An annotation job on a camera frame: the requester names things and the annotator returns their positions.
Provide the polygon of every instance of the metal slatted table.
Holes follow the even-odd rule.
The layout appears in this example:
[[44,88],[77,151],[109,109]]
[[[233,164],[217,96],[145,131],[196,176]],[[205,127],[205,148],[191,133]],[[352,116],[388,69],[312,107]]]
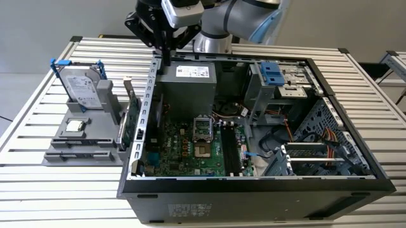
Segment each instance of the metal slatted table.
[[[335,221],[285,224],[209,224],[320,228],[406,227],[406,117],[350,54],[338,49],[236,44],[233,54],[308,57],[330,83],[351,121],[383,165],[396,192]],[[121,79],[132,77],[143,96],[152,49],[139,40],[82,38],[69,42],[58,59],[105,64],[113,93],[127,100]],[[143,227],[127,201],[114,199],[120,167],[40,165],[66,112],[66,95],[46,74],[0,138],[0,227]]]

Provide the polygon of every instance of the cable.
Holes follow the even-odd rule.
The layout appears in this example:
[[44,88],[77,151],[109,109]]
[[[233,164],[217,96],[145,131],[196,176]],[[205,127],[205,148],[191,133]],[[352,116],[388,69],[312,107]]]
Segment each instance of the cable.
[[4,116],[1,116],[1,115],[0,115],[0,118],[4,119],[4,120],[8,120],[9,122],[13,121],[13,120],[10,120],[9,118],[6,118],[6,117],[4,117]]
[[233,117],[239,117],[239,115],[220,115],[217,114],[215,111],[211,111],[217,117],[221,117],[221,118],[233,118]]
[[391,74],[392,74],[392,72],[394,72],[394,71],[391,71],[391,72],[390,72],[390,73],[388,73],[388,74],[387,74],[387,75],[386,75],[386,76],[382,78],[382,80],[380,80],[380,81],[376,83],[376,85],[379,85],[379,84],[380,84],[380,82],[383,82],[383,80],[387,78],[387,76],[388,76],[388,75],[391,75]]
[[398,105],[398,104],[400,103],[400,101],[402,101],[402,99],[403,99],[403,96],[404,96],[404,95],[400,95],[399,99],[398,99],[396,102],[394,103],[395,105]]
[[291,133],[291,130],[289,130],[289,126],[287,125],[287,119],[284,119],[283,121],[284,121],[285,130],[287,130],[287,133],[289,135],[291,142],[292,142],[292,133]]
[[243,154],[249,155],[249,156],[257,156],[257,157],[261,157],[261,158],[264,158],[264,159],[271,158],[269,156],[265,157],[265,156],[263,156],[263,155],[260,155],[260,154],[257,154],[257,153],[251,153],[251,152],[247,152],[247,151],[244,151]]
[[272,138],[276,142],[279,142],[280,144],[287,143],[289,140],[281,139],[280,137],[275,136],[275,132],[280,129],[284,128],[284,125],[276,125],[272,127],[271,130],[267,131],[265,135],[261,137],[261,139],[257,142],[257,146],[259,148],[264,151],[264,152],[269,152],[271,149],[267,146],[267,149],[263,147],[264,142],[267,141],[268,138]]

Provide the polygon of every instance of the white sticker label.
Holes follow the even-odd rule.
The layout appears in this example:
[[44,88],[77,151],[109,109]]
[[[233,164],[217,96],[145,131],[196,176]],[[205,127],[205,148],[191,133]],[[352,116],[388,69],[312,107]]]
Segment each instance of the white sticker label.
[[247,116],[247,113],[248,113],[248,109],[244,107],[243,110],[241,110],[241,112],[240,112],[240,115],[241,115],[243,117],[245,117],[245,116]]
[[171,217],[203,217],[208,216],[212,204],[168,204],[167,206]]
[[92,80],[85,76],[65,77],[76,102],[86,108],[102,108]]
[[177,66],[176,77],[209,77],[207,66]]

